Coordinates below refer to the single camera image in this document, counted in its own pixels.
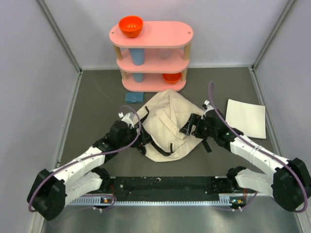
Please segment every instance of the blue cup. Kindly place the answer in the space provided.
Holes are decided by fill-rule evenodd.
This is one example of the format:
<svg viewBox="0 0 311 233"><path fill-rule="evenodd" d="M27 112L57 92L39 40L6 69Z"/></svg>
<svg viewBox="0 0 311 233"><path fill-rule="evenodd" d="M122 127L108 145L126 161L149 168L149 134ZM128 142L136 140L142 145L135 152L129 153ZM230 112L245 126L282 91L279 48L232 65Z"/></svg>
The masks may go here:
<svg viewBox="0 0 311 233"><path fill-rule="evenodd" d="M130 51L132 61L136 66L140 66L145 60L145 50L144 49L128 49Z"/></svg>
<svg viewBox="0 0 311 233"><path fill-rule="evenodd" d="M135 82L141 83L144 80L144 74L143 73L133 73L133 78Z"/></svg>

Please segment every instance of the red bowl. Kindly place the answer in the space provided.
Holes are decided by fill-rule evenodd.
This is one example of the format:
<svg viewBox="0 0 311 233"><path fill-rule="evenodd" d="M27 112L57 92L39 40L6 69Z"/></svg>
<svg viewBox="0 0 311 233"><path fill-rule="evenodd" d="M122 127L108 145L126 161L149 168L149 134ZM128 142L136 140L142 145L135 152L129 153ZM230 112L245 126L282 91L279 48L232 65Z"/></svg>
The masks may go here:
<svg viewBox="0 0 311 233"><path fill-rule="evenodd" d="M119 21L121 32L127 37L133 38L140 34L143 20L138 16L127 16Z"/></svg>
<svg viewBox="0 0 311 233"><path fill-rule="evenodd" d="M178 82L181 78L181 73L176 73L176 74L162 74L162 77L164 80L169 83L169 84L174 84Z"/></svg>

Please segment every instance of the wooden shelf post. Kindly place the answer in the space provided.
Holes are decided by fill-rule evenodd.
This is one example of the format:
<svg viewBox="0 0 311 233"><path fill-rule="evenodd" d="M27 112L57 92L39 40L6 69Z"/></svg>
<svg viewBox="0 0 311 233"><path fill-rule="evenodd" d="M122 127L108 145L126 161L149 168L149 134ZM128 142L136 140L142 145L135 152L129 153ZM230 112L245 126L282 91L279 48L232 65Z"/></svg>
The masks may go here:
<svg viewBox="0 0 311 233"><path fill-rule="evenodd" d="M123 79L123 80L127 80L127 75L126 75L126 73L125 73L123 70L121 70L121 69L120 69L120 71L121 71L122 79Z"/></svg>
<svg viewBox="0 0 311 233"><path fill-rule="evenodd" d="M120 61L122 60L122 54L121 54L121 49L118 46L113 45L113 48L116 52L117 59Z"/></svg>
<svg viewBox="0 0 311 233"><path fill-rule="evenodd" d="M191 43L189 43L185 46L185 51L184 51L184 60L185 61L190 59L190 47L191 47Z"/></svg>
<svg viewBox="0 0 311 233"><path fill-rule="evenodd" d="M184 69L183 72L181 72L181 81L185 81L187 77L187 68Z"/></svg>

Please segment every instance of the pink shelf tier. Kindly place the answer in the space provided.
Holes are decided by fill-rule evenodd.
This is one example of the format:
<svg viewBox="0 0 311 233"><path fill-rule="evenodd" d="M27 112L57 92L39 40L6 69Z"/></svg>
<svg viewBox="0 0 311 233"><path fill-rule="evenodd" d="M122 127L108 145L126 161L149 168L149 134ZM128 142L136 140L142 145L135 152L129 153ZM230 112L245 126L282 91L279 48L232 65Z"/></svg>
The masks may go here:
<svg viewBox="0 0 311 233"><path fill-rule="evenodd" d="M122 51L122 60L117 60L120 69L130 73L178 73L187 68L188 61L184 61L184 51L171 49L167 59L160 58L159 49L145 49L144 64L136 66L132 62L129 50Z"/></svg>
<svg viewBox="0 0 311 233"><path fill-rule="evenodd" d="M141 33L135 38L125 36L118 25L109 33L110 40L120 48L180 48L193 36L192 28L178 21L144 21Z"/></svg>
<svg viewBox="0 0 311 233"><path fill-rule="evenodd" d="M127 74L127 77L127 80L122 80L123 86L134 92L159 92L167 89L180 91L186 85L186 81L169 84L164 81L162 74L144 74L144 80L141 83L135 82L130 73Z"/></svg>

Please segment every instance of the cloth bag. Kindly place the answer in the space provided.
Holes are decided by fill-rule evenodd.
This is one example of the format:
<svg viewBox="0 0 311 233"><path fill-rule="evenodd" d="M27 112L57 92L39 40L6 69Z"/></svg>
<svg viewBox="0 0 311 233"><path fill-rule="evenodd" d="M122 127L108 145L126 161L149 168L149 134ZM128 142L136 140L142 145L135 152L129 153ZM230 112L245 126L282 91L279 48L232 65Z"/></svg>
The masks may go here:
<svg viewBox="0 0 311 233"><path fill-rule="evenodd" d="M193 150L202 139L179 132L191 113L202 115L204 111L172 89L158 92L140 108L139 117L147 115L142 125L153 139L153 145L169 154L164 156L149 143L144 146L145 156L155 162L168 162L182 159Z"/></svg>

